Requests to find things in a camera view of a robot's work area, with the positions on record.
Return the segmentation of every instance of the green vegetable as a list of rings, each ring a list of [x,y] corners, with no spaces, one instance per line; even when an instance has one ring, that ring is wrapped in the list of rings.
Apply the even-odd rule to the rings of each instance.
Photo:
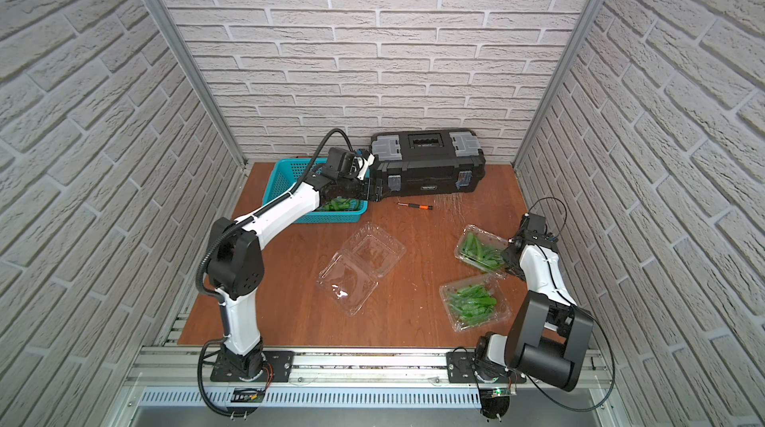
[[[483,285],[469,285],[448,294],[452,314],[463,327],[475,327],[491,319],[496,299]]]
[[[335,198],[330,200],[329,203],[325,203],[322,207],[316,211],[353,211],[357,209],[357,202],[355,200],[348,200],[346,198]]]
[[[479,264],[486,271],[499,271],[505,265],[505,261],[502,259],[502,251],[494,250],[490,246],[484,246],[473,232],[469,232],[465,236],[460,252],[469,260]]]

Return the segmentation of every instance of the plastic container with green peppers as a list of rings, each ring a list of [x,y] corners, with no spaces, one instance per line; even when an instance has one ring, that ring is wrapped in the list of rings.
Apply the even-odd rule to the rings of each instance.
[[[483,272],[490,272],[499,277],[506,276],[506,263],[502,259],[502,250],[507,248],[507,240],[475,227],[465,226],[454,257]]]
[[[493,275],[474,276],[445,284],[441,287],[441,299],[455,332],[510,317],[510,305]]]

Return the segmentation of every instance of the vent grille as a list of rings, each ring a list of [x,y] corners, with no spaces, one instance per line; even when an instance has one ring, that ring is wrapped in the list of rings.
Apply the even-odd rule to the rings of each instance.
[[[231,403],[233,387],[208,388],[216,404]],[[195,387],[147,387],[141,397],[143,406],[203,405]],[[331,388],[331,387],[272,387],[259,405],[263,407],[428,407],[431,409],[480,408],[475,389],[470,388]]]

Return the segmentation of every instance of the black mounting plate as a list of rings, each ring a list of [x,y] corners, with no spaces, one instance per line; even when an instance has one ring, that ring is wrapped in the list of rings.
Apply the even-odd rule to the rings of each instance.
[[[294,352],[291,350],[264,350],[265,363],[271,364],[274,370],[274,379],[272,382],[287,382],[289,374],[292,372],[292,360]],[[260,371],[260,375],[251,380],[243,380],[236,377],[231,365],[225,362],[223,356],[217,356],[213,373],[210,375],[212,382],[265,382],[268,376],[265,370]]]

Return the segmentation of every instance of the screwdriver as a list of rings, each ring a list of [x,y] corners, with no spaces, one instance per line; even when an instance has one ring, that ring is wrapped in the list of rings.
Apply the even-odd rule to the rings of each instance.
[[[419,210],[432,210],[433,206],[427,204],[415,204],[415,203],[398,203],[399,206],[408,206],[410,208],[417,208]]]

